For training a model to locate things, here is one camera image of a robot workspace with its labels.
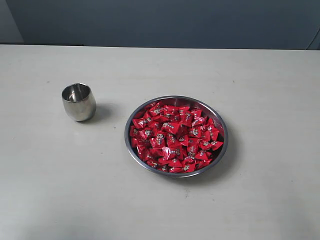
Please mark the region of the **stainless steel cup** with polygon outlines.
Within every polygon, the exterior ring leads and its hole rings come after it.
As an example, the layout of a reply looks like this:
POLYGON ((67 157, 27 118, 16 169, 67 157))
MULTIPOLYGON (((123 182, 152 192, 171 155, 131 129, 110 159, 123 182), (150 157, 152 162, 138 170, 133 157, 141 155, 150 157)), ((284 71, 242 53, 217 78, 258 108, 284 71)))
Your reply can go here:
POLYGON ((88 85, 71 84, 62 91, 61 97, 66 114, 74 121, 87 121, 95 115, 96 100, 88 85))

